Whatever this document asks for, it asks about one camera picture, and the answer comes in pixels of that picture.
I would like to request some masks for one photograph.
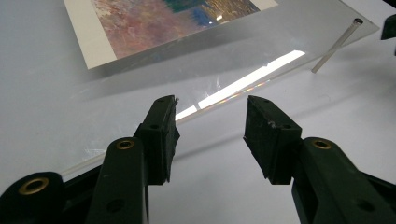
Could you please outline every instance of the transparent plastic panel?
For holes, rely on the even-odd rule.
[[[378,29],[338,0],[277,3],[88,70],[62,0],[3,1],[0,191],[30,173],[67,179],[100,162],[109,143],[134,134],[157,98],[178,97],[177,118],[188,122],[322,56],[355,18],[364,24],[346,44]]]

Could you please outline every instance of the metal grommet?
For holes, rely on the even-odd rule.
[[[117,149],[129,149],[134,146],[134,142],[131,140],[122,140],[117,143]]]
[[[314,147],[320,148],[320,149],[331,149],[332,148],[332,144],[326,140],[322,140],[322,139],[315,139],[314,141],[312,141],[312,145],[314,145]]]
[[[18,192],[21,195],[35,194],[44,189],[49,182],[49,179],[46,177],[37,177],[24,183]]]

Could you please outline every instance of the metal rod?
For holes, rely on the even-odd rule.
[[[331,57],[332,55],[341,48],[341,46],[344,44],[344,42],[347,41],[347,39],[355,32],[356,29],[360,25],[363,24],[363,20],[357,18],[353,20],[352,24],[346,29],[346,31],[341,35],[341,37],[334,43],[334,45],[327,51],[327,53],[320,59],[320,61],[315,65],[314,68],[312,68],[311,72],[316,73],[323,64],[325,64]]]

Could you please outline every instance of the colorful picture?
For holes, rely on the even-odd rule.
[[[249,0],[91,1],[117,59],[260,11]]]

